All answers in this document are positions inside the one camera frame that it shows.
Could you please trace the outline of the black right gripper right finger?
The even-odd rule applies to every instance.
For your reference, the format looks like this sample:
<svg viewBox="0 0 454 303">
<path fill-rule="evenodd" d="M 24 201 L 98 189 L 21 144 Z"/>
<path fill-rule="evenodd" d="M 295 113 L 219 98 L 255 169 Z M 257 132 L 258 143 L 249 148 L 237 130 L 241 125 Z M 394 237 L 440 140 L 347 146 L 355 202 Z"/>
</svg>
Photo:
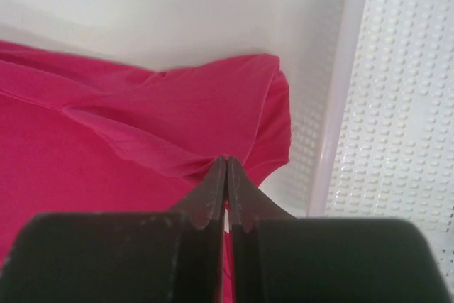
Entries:
<svg viewBox="0 0 454 303">
<path fill-rule="evenodd" d="M 449 302 L 428 241 L 385 218 L 296 218 L 226 168 L 235 302 Z"/>
</svg>

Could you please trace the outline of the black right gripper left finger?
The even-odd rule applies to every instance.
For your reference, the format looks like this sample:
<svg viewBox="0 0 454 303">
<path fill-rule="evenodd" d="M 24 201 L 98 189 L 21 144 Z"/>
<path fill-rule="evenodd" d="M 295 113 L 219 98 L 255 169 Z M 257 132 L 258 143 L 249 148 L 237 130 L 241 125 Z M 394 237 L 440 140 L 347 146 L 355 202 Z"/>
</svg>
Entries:
<svg viewBox="0 0 454 303">
<path fill-rule="evenodd" d="M 2 302 L 221 302 L 226 160 L 161 212 L 40 214 L 1 269 Z"/>
</svg>

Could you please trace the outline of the pink t shirt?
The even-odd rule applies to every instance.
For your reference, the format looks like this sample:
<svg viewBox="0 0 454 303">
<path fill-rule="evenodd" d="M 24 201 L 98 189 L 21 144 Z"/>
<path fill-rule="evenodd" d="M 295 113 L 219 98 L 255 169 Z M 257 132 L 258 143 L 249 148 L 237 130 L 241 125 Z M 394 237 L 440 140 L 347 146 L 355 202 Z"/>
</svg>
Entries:
<svg viewBox="0 0 454 303">
<path fill-rule="evenodd" d="M 290 143 L 275 55 L 150 71 L 2 42 L 2 264 L 37 215 L 167 211 L 220 157 L 259 189 Z"/>
</svg>

